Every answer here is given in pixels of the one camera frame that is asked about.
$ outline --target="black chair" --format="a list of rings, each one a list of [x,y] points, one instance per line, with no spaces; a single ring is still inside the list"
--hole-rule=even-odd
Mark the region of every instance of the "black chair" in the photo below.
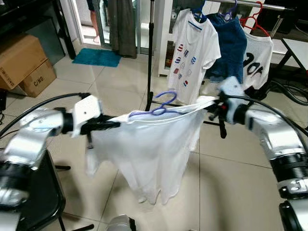
[[[62,231],[65,227],[61,214],[65,207],[65,197],[55,169],[69,170],[70,166],[55,166],[49,152],[44,154],[41,165],[32,174],[30,196],[22,207],[18,231],[41,230],[56,219],[59,220]],[[94,225],[74,230],[92,230]]]

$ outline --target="gray curtain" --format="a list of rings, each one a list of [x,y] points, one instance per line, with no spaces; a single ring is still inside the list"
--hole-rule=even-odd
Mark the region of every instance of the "gray curtain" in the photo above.
[[[109,0],[108,15],[112,50],[125,57],[137,58],[131,0]]]

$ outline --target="blue denim garment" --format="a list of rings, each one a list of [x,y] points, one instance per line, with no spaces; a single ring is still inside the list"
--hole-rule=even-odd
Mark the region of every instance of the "blue denim garment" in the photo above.
[[[212,13],[207,18],[218,33],[221,58],[206,71],[205,77],[211,82],[221,82],[227,77],[236,76],[242,83],[247,39],[238,17],[225,22],[219,13]]]

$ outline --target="chair leg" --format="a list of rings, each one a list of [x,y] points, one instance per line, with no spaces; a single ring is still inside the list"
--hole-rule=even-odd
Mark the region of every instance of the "chair leg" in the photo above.
[[[56,169],[62,169],[62,170],[70,170],[70,166],[62,166],[62,165],[55,165]]]
[[[93,224],[90,224],[88,226],[85,226],[83,228],[80,228],[80,229],[76,229],[76,230],[72,230],[72,231],[87,231],[87,230],[92,230],[94,229],[94,225]]]
[[[65,226],[64,226],[62,217],[59,217],[58,220],[59,220],[59,223],[60,223],[61,231],[65,231]]]

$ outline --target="clothing rack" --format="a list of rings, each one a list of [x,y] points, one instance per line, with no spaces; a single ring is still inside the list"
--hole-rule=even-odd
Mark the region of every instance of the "clothing rack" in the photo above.
[[[152,103],[162,104],[162,102],[153,100],[153,92],[151,91],[152,50],[153,50],[153,30],[154,30],[154,0],[150,0],[150,1],[151,1],[151,8],[150,8],[150,23],[149,23],[149,61],[148,61],[147,104],[145,107],[146,111],[150,110]],[[235,3],[235,0],[210,0],[210,1],[222,2],[222,3]],[[251,7],[259,7],[259,8],[261,7],[260,4],[256,2],[252,2],[252,1],[247,1],[247,0],[237,0],[237,4],[251,6]],[[268,4],[263,4],[263,8],[283,12],[283,14],[278,17],[277,22],[274,28],[272,29],[272,32],[270,34],[271,38],[273,38],[278,27],[282,23],[285,13],[293,13],[295,11],[295,9],[292,9],[292,8],[286,8],[284,6],[275,6],[275,5],[268,5]],[[172,103],[168,103],[167,105],[175,106],[175,107],[179,106],[179,105],[172,104]],[[204,123],[219,126],[218,123],[212,123],[212,122],[207,122],[207,121],[204,121]]]

